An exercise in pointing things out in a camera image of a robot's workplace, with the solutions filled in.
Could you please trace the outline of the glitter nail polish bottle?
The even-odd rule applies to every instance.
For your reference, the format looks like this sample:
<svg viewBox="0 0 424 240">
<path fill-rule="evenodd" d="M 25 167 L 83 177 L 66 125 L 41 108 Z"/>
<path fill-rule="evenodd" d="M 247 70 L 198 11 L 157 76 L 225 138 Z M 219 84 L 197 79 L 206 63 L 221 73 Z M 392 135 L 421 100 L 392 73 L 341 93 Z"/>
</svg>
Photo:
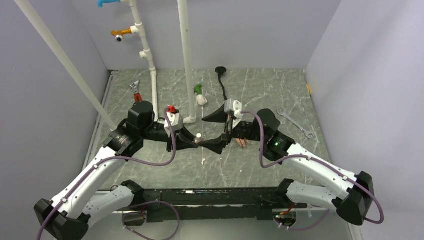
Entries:
<svg viewBox="0 0 424 240">
<path fill-rule="evenodd" d="M 198 145 L 199 143 L 201 143 L 203 141 L 202 134 L 201 133 L 197 133 L 193 141 L 194 141 L 194 143 L 196 145 Z"/>
</svg>

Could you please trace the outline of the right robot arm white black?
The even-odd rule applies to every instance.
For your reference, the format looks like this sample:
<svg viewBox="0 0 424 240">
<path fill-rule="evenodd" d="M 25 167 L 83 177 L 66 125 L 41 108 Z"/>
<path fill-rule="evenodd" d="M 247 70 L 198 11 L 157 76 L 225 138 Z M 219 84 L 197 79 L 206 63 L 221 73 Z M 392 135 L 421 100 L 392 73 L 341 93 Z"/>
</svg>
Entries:
<svg viewBox="0 0 424 240">
<path fill-rule="evenodd" d="M 242 119 L 244 111 L 237 106 L 222 105 L 203 117 L 202 121 L 223 123 L 223 134 L 200 142 L 200 146 L 221 154 L 232 139 L 259 142 L 259 164 L 263 169 L 275 165 L 295 168 L 319 182 L 319 186 L 306 185 L 293 179 L 284 179 L 275 192 L 276 203 L 287 208 L 293 204 L 309 204 L 334 211 L 346 222 L 361 226 L 371 222 L 367 214 L 372 204 L 380 210 L 372 177 L 362 171 L 355 174 L 339 168 L 307 151 L 292 138 L 279 131 L 281 125 L 274 112 L 268 108 L 252 115 L 252 122 Z"/>
</svg>

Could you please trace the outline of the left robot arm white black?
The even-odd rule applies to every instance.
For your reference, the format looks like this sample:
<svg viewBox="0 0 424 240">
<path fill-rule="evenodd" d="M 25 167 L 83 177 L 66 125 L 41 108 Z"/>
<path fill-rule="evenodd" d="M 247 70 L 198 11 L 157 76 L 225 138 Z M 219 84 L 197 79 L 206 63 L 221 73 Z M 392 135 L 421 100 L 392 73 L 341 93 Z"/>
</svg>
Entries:
<svg viewBox="0 0 424 240">
<path fill-rule="evenodd" d="M 133 104 L 127 117 L 112 131 L 95 158 L 64 190 L 51 200 L 41 199 L 35 214 L 43 231 L 58 240 L 80 240 L 96 222 L 122 208 L 139 209 L 147 200 L 145 190 L 132 180 L 99 199 L 93 196 L 103 183 L 144 146 L 144 142 L 166 143 L 173 155 L 178 150 L 195 149 L 195 136 L 184 126 L 184 119 L 173 106 L 164 110 L 163 123 L 156 121 L 153 105 L 148 101 Z"/>
</svg>

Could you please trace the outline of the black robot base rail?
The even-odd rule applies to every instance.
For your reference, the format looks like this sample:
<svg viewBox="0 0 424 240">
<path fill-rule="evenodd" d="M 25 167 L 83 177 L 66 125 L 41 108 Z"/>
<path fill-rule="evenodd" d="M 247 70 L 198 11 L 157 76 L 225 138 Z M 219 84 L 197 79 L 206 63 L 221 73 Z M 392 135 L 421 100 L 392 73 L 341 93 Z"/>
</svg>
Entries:
<svg viewBox="0 0 424 240">
<path fill-rule="evenodd" d="M 293 223 L 295 209 L 304 203 L 292 203 L 278 187 L 144 189 L 132 180 L 121 183 L 134 193 L 125 211 L 143 213 L 147 223 L 171 220 L 256 219 L 271 221 L 288 216 Z"/>
</svg>

